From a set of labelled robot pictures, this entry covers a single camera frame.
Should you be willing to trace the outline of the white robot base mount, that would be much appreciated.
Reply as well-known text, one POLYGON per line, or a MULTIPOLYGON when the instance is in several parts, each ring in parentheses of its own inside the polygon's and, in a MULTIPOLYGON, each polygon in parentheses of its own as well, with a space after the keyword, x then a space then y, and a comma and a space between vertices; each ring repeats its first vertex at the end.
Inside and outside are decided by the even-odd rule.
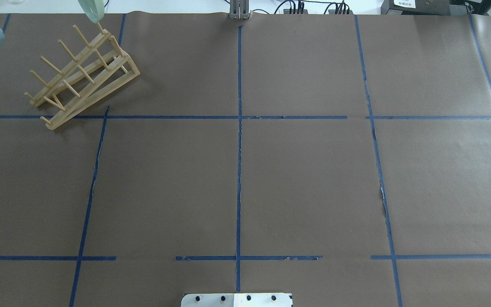
POLYGON ((193 293, 184 295, 182 307, 292 307, 292 294, 261 293, 193 293))

